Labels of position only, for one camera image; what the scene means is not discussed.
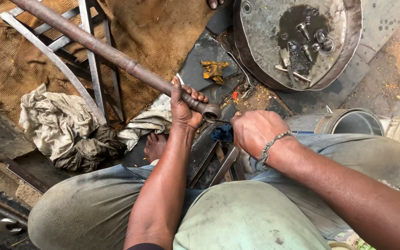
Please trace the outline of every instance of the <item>blue cloth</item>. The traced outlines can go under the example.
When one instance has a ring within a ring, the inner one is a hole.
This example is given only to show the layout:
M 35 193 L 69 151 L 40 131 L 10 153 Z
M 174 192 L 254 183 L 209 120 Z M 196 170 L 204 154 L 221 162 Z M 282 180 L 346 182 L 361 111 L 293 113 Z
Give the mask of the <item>blue cloth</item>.
M 234 141 L 234 130 L 232 129 L 232 125 L 230 123 L 226 123 L 225 125 L 221 125 L 217 127 L 214 132 L 211 133 L 211 138 L 213 141 Z

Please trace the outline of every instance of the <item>dark oil puddle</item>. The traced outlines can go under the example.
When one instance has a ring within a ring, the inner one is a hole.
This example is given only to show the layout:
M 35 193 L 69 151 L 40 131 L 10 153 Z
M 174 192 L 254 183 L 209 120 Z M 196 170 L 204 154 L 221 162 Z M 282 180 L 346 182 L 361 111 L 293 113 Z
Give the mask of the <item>dark oil puddle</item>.
M 300 23 L 306 24 L 310 41 L 307 41 L 300 31 L 296 29 Z M 308 75 L 309 69 L 316 63 L 319 52 L 313 50 L 313 44 L 317 42 L 314 35 L 318 29 L 328 32 L 327 19 L 325 13 L 320 13 L 319 9 L 309 5 L 297 5 L 288 9 L 280 19 L 280 31 L 277 33 L 277 42 L 280 48 L 287 48 L 288 41 L 296 40 L 297 49 L 290 50 L 290 59 L 293 69 L 302 75 Z M 309 63 L 304 53 L 300 50 L 302 45 L 308 45 L 311 53 L 312 62 Z

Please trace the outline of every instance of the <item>paintbrush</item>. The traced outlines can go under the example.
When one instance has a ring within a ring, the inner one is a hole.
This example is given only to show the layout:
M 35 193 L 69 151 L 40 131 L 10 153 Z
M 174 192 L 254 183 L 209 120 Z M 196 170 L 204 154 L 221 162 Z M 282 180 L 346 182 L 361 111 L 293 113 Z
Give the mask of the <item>paintbrush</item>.
M 281 49 L 281 57 L 284 61 L 285 67 L 288 69 L 288 75 L 291 79 L 291 87 L 296 88 L 296 81 L 294 80 L 294 76 L 292 74 L 291 61 L 289 60 L 289 52 L 286 48 Z

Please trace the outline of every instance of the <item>burlap sack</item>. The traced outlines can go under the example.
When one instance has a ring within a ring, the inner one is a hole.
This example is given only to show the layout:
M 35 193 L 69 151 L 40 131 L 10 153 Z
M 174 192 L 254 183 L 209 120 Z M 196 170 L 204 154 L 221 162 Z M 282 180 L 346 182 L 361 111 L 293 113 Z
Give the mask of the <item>burlap sack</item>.
M 77 6 L 77 0 L 44 0 L 44 4 L 62 14 Z M 141 65 L 167 80 L 179 70 L 187 53 L 213 14 L 206 0 L 101 0 L 111 20 L 115 47 Z M 0 0 L 0 13 L 14 8 L 8 0 Z M 31 27 L 41 24 L 29 13 L 18 16 Z M 80 23 L 80 16 L 72 20 Z M 101 25 L 95 34 L 101 37 Z M 57 37 L 55 30 L 48 31 Z M 79 44 L 66 47 L 79 60 L 87 55 Z M 129 121 L 159 94 L 120 70 L 123 109 Z M 105 88 L 112 93 L 110 71 L 102 67 Z M 80 79 L 86 87 L 92 84 Z M 18 124 L 20 99 L 23 94 L 47 83 L 49 92 L 79 95 L 64 74 L 35 46 L 0 19 L 0 111 Z

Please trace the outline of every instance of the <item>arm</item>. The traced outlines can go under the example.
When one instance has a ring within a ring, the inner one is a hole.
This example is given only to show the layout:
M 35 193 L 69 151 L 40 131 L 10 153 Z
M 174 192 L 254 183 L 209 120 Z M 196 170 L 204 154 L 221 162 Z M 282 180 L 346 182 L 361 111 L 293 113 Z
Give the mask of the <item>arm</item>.
M 141 188 L 129 216 L 125 247 L 153 243 L 172 249 L 186 190 L 186 164 L 194 134 L 202 121 L 181 100 L 184 89 L 192 98 L 205 103 L 208 98 L 174 78 L 171 97 L 172 126 L 168 143 L 157 165 Z
M 235 141 L 258 157 L 276 135 L 289 130 L 274 112 L 255 111 L 231 121 Z M 377 249 L 400 249 L 400 192 L 321 156 L 294 137 L 275 141 L 267 165 L 318 194 L 358 235 Z

